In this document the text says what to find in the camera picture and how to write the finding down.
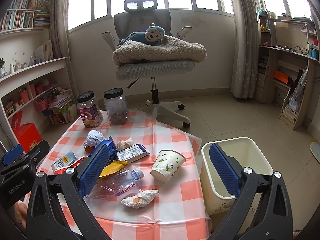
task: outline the snack jar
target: snack jar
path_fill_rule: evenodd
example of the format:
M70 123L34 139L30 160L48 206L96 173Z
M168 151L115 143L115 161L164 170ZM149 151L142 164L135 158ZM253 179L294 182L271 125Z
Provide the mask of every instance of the snack jar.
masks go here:
M103 116L101 114L98 99L92 91L84 92L77 97L80 116L85 127L98 127Z
M125 124L128 121L128 106L122 88L104 92L104 105L111 124Z

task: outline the plush toy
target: plush toy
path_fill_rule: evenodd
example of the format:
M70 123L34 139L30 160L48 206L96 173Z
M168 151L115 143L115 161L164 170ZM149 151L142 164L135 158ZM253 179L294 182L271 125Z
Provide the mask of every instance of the plush toy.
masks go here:
M138 41L147 45L157 46L164 37L164 29L151 23L145 32L131 33L126 39L121 41L117 46L123 45L126 41Z

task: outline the nutrition label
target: nutrition label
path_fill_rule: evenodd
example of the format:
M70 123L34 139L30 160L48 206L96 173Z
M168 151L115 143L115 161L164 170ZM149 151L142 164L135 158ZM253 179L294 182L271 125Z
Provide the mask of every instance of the nutrition label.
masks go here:
M136 144L129 147L128 149L124 149L118 152L117 155L120 161L126 161L132 157L138 156L143 153L145 152L142 151L141 148Z

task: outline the drawer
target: drawer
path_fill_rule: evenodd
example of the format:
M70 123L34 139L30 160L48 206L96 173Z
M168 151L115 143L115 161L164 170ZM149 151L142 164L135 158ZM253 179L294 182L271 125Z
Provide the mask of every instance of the drawer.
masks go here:
M263 88L257 85L256 90L254 91L253 98L257 100L259 103L261 103L262 93L263 93Z
M265 78L265 74L259 73L257 74L257 85L260 87L264 86L264 78Z

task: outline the chair seat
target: chair seat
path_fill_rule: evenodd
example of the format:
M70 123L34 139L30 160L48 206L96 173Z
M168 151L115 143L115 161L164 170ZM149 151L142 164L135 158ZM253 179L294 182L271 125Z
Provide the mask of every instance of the chair seat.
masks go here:
M184 74L192 71L195 63L190 60L158 61L126 64L116 69L118 80Z

